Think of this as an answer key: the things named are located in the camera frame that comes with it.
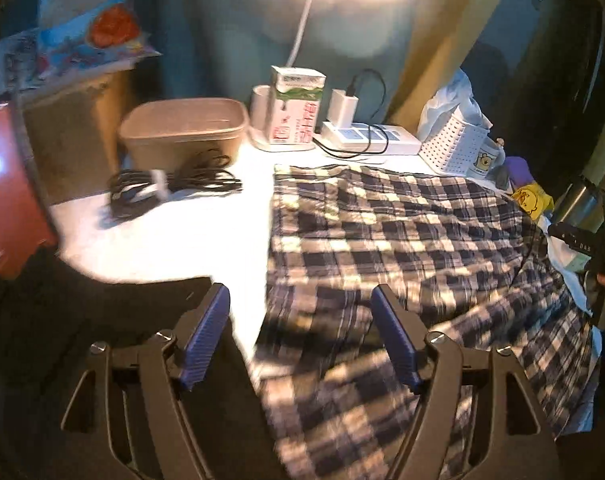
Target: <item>black cable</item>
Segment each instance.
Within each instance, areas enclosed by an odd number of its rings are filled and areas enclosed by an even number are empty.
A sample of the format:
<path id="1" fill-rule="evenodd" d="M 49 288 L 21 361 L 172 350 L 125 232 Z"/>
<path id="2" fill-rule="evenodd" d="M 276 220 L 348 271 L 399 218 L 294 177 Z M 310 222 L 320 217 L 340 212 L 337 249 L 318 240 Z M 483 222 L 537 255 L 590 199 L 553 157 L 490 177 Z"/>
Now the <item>black cable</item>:
<path id="1" fill-rule="evenodd" d="M 389 136 L 387 135 L 387 132 L 380 126 L 378 126 L 378 124 L 372 124 L 374 117 L 376 117 L 378 112 L 383 108 L 383 105 L 387 100 L 387 84 L 385 83 L 385 78 L 383 78 L 383 75 L 377 70 L 374 70 L 373 68 L 362 69 L 352 78 L 351 83 L 347 87 L 346 95 L 348 97 L 353 97 L 356 94 L 356 82 L 358 81 L 360 76 L 367 73 L 375 75 L 383 85 L 383 98 L 381 99 L 381 102 L 376 108 L 375 112 L 371 115 L 371 117 L 369 117 L 369 120 L 367 121 L 367 146 L 361 152 L 352 152 L 350 150 L 339 150 L 337 148 L 330 148 L 329 146 L 326 146 L 325 144 L 320 142 L 318 139 L 313 139 L 313 142 L 316 144 L 316 146 L 318 146 L 321 150 L 323 150 L 323 152 L 327 153 L 327 155 L 329 156 L 339 158 L 341 160 L 349 160 L 361 155 L 382 155 L 387 151 L 387 148 L 389 148 Z M 371 148 L 372 146 L 372 128 L 380 130 L 383 133 L 383 136 L 385 136 L 385 147 L 380 152 L 369 152 L 369 148 Z M 337 153 L 347 154 L 348 156 L 337 155 Z"/>
<path id="2" fill-rule="evenodd" d="M 229 193 L 242 189 L 242 183 L 225 170 L 230 158 L 218 148 L 196 153 L 177 172 L 167 173 L 167 190 L 176 193 Z M 109 206 L 114 218 L 131 220 L 151 211 L 162 202 L 156 192 L 148 189 L 155 184 L 151 171 L 125 170 L 109 180 Z"/>

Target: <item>purple cloth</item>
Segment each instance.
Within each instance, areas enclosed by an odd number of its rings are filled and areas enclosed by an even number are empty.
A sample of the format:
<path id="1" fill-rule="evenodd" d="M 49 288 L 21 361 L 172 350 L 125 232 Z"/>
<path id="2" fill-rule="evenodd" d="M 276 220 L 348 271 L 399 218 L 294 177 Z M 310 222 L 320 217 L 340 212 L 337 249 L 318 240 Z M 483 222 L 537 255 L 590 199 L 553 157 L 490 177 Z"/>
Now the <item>purple cloth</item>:
<path id="1" fill-rule="evenodd" d="M 505 159 L 505 167 L 509 172 L 509 179 L 514 186 L 514 189 L 534 182 L 534 177 L 529 171 L 529 164 L 521 156 L 507 157 Z"/>

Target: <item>beige plastic bin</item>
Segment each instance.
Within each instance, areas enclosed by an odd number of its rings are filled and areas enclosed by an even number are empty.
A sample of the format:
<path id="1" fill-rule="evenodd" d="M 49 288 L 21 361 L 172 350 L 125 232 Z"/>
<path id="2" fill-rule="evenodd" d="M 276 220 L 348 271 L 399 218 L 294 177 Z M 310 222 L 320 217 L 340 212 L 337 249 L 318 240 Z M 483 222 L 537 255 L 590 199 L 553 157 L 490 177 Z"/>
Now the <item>beige plastic bin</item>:
<path id="1" fill-rule="evenodd" d="M 137 107 L 122 122 L 120 137 L 137 170 L 176 171 L 214 146 L 233 164 L 248 124 L 247 108 L 232 99 L 170 99 Z"/>

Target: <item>cardboard box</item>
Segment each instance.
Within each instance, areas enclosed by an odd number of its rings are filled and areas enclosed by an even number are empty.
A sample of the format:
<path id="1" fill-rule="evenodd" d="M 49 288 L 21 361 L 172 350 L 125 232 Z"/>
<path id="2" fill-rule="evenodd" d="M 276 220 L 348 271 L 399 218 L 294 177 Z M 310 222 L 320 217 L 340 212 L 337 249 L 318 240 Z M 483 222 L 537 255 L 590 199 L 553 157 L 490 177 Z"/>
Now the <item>cardboard box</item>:
<path id="1" fill-rule="evenodd" d="M 272 144 L 309 144 L 321 107 L 325 75 L 308 68 L 272 67 L 265 135 Z"/>
<path id="2" fill-rule="evenodd" d="M 51 203 L 107 190 L 120 170 L 118 128 L 134 107 L 129 72 L 105 74 L 24 105 L 27 135 Z"/>

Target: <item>blue gripper pad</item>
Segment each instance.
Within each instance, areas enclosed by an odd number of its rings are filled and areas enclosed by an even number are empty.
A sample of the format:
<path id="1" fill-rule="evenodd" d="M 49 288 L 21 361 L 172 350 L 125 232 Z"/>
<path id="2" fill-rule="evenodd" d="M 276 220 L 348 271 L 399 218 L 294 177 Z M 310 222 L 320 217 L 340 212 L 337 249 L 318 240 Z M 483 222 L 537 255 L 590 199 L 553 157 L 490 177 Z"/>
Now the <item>blue gripper pad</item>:
<path id="1" fill-rule="evenodd" d="M 398 380 L 413 392 L 417 391 L 422 384 L 418 374 L 417 351 L 380 286 L 372 292 L 371 311 Z"/>
<path id="2" fill-rule="evenodd" d="M 218 287 L 214 298 L 206 305 L 207 311 L 202 316 L 194 335 L 185 347 L 179 380 L 188 390 L 204 379 L 222 330 L 229 318 L 231 306 L 229 289 L 224 285 Z"/>

